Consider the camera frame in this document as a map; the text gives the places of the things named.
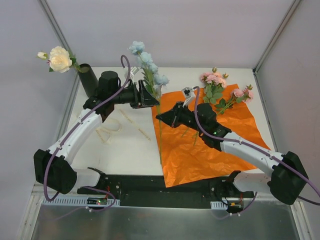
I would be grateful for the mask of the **orange wrapping paper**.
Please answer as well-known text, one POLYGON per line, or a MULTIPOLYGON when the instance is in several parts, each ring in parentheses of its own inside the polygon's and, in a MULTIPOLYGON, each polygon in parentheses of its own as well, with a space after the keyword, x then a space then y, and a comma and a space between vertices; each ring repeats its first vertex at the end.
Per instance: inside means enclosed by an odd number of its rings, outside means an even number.
MULTIPOLYGON (((255 166, 243 159, 208 147, 199 137, 195 137, 195 130, 184 125, 171 128, 156 119, 158 113, 170 110, 176 102, 184 99, 181 91, 165 93, 161 97, 160 107, 151 109, 166 187, 222 177, 236 170, 254 170, 255 166)), ((263 124, 265 119, 256 97, 249 103, 236 103, 217 116, 219 123, 241 137, 272 149, 269 128, 263 124)))

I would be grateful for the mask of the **small pink rose stem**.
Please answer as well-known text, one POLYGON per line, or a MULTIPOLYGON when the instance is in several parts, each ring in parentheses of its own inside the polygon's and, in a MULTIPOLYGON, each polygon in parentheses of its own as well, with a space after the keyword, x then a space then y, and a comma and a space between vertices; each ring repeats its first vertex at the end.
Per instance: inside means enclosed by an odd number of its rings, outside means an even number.
POLYGON ((241 90, 239 88, 235 88, 231 91, 230 97, 228 100, 224 98, 219 98, 216 101, 216 104, 213 104, 215 107, 215 112, 217 115, 223 115, 226 110, 232 109, 235 104, 239 104, 241 102, 248 103, 254 98, 254 94, 252 92, 253 86, 247 85, 245 89, 241 90))

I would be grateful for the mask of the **cream white rose stem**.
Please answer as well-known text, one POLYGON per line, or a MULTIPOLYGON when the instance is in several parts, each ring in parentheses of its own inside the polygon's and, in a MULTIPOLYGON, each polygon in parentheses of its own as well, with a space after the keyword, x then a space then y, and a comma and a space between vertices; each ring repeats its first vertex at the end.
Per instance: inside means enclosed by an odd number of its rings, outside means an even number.
POLYGON ((37 58, 46 61, 50 73, 65 73, 71 68, 75 69, 79 73, 81 72, 81 67, 77 63, 76 56, 71 54, 62 46, 56 46, 52 48, 50 53, 40 51, 36 56, 37 58))

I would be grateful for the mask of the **light blue flower stem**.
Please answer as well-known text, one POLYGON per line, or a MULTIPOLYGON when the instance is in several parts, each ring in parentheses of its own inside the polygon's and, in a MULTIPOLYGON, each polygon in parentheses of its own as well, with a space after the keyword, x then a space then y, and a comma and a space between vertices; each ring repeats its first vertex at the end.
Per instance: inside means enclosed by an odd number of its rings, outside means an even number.
POLYGON ((152 55, 145 51, 145 44, 142 41, 133 41, 128 50, 136 57, 137 65, 142 69, 146 89, 158 100, 156 112, 160 114, 162 88, 169 83, 169 79, 164 74, 159 74, 159 67, 154 63, 152 55))

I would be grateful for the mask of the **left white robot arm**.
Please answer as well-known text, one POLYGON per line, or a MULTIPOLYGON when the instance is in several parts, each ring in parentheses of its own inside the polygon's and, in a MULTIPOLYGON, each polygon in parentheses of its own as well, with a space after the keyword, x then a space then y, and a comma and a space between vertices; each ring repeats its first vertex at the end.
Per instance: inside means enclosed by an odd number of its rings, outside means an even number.
POLYGON ((38 149, 33 156, 36 181, 43 185, 45 198, 48 189, 67 194, 73 188, 88 187, 94 194, 105 191, 103 172, 88 167, 72 168, 78 151, 88 137, 100 127, 114 111, 115 105, 129 104, 132 109, 158 106, 160 102, 151 94, 145 80, 134 82, 127 77, 124 83, 115 71, 104 71, 98 80, 96 94, 86 100, 79 117, 71 128, 47 150, 38 149))

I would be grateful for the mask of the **cream lace ribbon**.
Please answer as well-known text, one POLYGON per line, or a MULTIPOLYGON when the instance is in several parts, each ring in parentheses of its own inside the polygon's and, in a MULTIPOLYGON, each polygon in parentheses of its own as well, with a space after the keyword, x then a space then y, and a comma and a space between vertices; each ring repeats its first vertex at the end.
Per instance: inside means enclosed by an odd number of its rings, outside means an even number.
POLYGON ((110 145, 112 140, 118 134, 127 134, 130 130, 136 130, 147 141, 151 142, 152 138, 143 130, 129 115, 121 108, 116 108, 115 113, 122 116, 125 123, 121 123, 118 118, 109 117, 101 126, 95 130, 95 134, 103 145, 110 145))

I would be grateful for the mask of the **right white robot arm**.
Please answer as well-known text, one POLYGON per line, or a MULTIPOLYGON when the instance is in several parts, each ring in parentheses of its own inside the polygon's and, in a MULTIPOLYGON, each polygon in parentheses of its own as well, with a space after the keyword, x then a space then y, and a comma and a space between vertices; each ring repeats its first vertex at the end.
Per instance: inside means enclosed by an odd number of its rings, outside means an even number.
POLYGON ((261 173, 233 171, 225 184, 225 192, 237 197, 242 192, 272 194, 286 205, 292 205, 306 185, 308 175, 297 154, 268 150, 236 134, 217 121, 217 115, 208 103, 197 105, 191 111, 182 101, 166 112, 156 115, 171 128, 181 125, 199 132, 199 137, 210 148, 236 156, 261 170, 261 173))

